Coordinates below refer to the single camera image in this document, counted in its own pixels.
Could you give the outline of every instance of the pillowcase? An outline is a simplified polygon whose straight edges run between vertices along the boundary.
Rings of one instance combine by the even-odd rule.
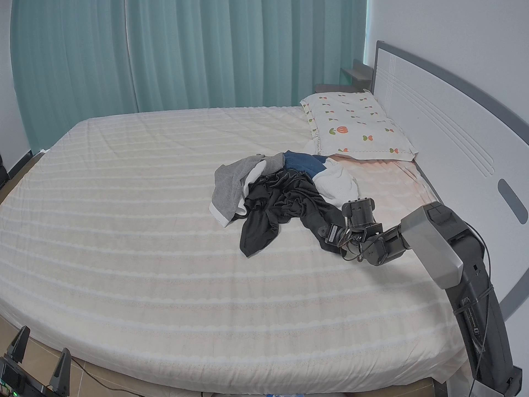
[[[418,153],[369,93],[320,93],[301,100],[319,155],[411,162]]]

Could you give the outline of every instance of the headboard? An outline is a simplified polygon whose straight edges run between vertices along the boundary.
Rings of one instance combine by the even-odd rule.
[[[439,66],[377,42],[372,93],[435,193],[485,239],[504,319],[529,296],[529,125]]]

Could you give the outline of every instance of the white wall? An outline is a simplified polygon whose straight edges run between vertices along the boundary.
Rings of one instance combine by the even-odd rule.
[[[529,0],[368,1],[367,64],[385,41],[459,75],[529,123]],[[506,322],[512,359],[526,372],[528,322],[526,300]],[[525,382],[520,396],[529,396]]]
[[[12,1],[0,0],[0,155],[7,171],[30,150],[11,70],[9,33]]]

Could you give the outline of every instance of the teal curtain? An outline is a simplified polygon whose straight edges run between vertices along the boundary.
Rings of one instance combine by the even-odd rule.
[[[140,111],[289,106],[363,60],[367,0],[126,0]]]
[[[137,111],[124,2],[13,0],[13,78],[34,152],[84,119]]]
[[[119,113],[297,105],[362,60],[367,0],[13,0],[32,149]]]

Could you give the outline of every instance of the mattress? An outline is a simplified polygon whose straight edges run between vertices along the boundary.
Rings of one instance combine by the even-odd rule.
[[[251,258],[208,211],[214,171],[299,150],[301,108],[198,109],[77,124],[0,205],[0,315],[135,378],[218,393],[440,382],[466,360],[412,251],[373,267],[299,219]],[[434,199],[411,162],[343,161],[385,228]]]

